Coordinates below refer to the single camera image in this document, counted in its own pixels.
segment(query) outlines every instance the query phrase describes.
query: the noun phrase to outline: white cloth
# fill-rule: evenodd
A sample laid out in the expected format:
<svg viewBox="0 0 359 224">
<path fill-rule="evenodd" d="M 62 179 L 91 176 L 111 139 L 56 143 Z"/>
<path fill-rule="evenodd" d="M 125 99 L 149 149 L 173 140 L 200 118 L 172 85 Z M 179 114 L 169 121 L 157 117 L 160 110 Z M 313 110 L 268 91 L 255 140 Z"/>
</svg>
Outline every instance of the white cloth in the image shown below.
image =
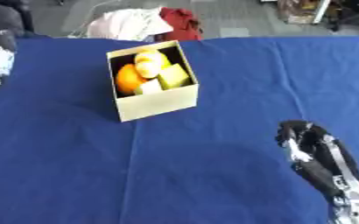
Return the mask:
<svg viewBox="0 0 359 224">
<path fill-rule="evenodd" d="M 89 24 L 87 36 L 92 39 L 142 41 L 150 35 L 172 32 L 173 28 L 159 15 L 161 9 L 128 9 L 104 13 Z"/>
</svg>

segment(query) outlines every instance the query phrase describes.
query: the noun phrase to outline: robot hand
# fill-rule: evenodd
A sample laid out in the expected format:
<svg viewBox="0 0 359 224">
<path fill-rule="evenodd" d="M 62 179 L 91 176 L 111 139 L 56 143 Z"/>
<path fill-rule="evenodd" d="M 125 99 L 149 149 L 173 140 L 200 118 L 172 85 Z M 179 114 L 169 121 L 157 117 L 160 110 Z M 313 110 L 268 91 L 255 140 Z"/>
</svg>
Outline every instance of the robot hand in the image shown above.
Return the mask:
<svg viewBox="0 0 359 224">
<path fill-rule="evenodd" d="M 0 85 L 10 75 L 16 53 L 16 40 L 11 31 L 0 31 Z"/>
<path fill-rule="evenodd" d="M 330 205 L 330 223 L 359 223 L 359 170 L 346 148 L 311 122 L 280 123 L 276 140 L 292 168 Z"/>
</svg>

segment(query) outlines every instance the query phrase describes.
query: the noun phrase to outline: table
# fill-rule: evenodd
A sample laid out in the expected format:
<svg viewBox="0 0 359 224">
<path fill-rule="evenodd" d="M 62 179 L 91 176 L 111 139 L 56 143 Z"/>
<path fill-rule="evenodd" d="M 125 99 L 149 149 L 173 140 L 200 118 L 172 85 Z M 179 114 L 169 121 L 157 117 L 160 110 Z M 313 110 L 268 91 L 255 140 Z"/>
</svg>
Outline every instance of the table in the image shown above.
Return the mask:
<svg viewBox="0 0 359 224">
<path fill-rule="evenodd" d="M 143 43 L 20 40 L 0 88 L 1 224 L 325 223 L 274 142 L 307 119 L 359 164 L 359 38 L 181 43 L 198 106 L 121 123 L 106 52 Z"/>
</svg>

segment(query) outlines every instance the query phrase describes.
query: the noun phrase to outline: floor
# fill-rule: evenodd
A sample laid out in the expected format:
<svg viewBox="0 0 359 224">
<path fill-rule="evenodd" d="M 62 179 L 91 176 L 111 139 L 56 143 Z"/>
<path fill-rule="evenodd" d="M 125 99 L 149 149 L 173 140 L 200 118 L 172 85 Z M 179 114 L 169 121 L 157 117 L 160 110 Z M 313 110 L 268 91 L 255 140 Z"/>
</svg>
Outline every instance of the floor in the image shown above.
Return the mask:
<svg viewBox="0 0 359 224">
<path fill-rule="evenodd" d="M 55 0 L 32 0 L 32 12 L 38 33 L 67 37 L 105 11 L 149 9 L 160 5 L 192 10 L 201 21 L 205 39 L 359 35 L 359 26 L 355 25 L 345 25 L 339 32 L 331 32 L 324 24 L 286 24 L 278 19 L 276 4 L 259 3 L 258 0 L 66 0 L 63 6 L 58 6 Z"/>
</svg>

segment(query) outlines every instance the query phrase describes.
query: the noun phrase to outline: yellow block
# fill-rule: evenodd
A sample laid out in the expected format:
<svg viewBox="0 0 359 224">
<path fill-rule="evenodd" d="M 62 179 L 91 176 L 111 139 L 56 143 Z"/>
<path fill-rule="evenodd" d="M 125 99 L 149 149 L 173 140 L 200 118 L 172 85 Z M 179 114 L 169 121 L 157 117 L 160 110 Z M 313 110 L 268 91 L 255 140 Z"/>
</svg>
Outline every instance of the yellow block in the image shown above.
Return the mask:
<svg viewBox="0 0 359 224">
<path fill-rule="evenodd" d="M 162 92 L 158 79 L 149 80 L 135 89 L 135 95 L 150 95 Z"/>
<path fill-rule="evenodd" d="M 163 69 L 158 79 L 163 89 L 179 88 L 190 82 L 190 76 L 180 64 L 175 64 Z"/>
</svg>

